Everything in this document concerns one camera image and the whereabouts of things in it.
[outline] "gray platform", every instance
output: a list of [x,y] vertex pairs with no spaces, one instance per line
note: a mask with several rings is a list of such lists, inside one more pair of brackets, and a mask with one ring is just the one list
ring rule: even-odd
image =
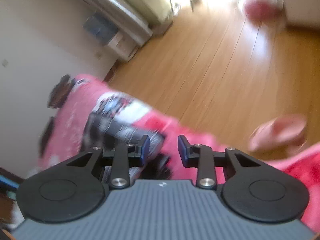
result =
[[313,235],[299,220],[273,225],[242,219],[214,191],[189,180],[137,180],[112,191],[82,219],[65,224],[27,219],[13,232],[17,240],[310,240]]

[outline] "metal screw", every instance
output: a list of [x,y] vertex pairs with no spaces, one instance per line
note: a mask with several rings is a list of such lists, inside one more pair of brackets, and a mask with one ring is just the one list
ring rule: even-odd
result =
[[111,181],[111,184],[116,187],[122,187],[127,184],[127,181],[123,178],[116,178]]
[[213,179],[205,178],[205,179],[201,179],[199,183],[203,187],[210,187],[210,186],[213,186],[215,182]]

